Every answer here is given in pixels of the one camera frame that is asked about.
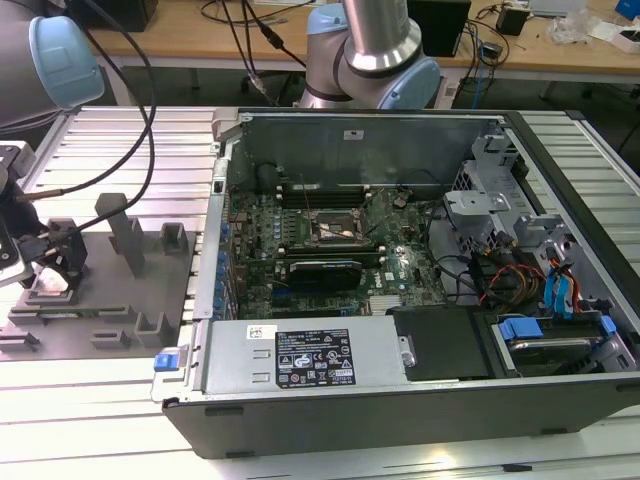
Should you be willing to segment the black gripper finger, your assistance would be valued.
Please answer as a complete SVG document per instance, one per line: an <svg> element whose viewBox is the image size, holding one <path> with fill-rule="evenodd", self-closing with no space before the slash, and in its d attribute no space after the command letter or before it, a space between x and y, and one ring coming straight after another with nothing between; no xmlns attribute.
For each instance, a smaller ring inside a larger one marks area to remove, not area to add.
<svg viewBox="0 0 640 480"><path fill-rule="evenodd" d="M52 246L56 249L52 268L69 288L77 288L88 256L82 233L76 227L53 231Z"/></svg>
<svg viewBox="0 0 640 480"><path fill-rule="evenodd" d="M26 263L36 263L42 269L48 268L60 272L59 251L49 234L24 235L22 237L22 256Z"/></svg>

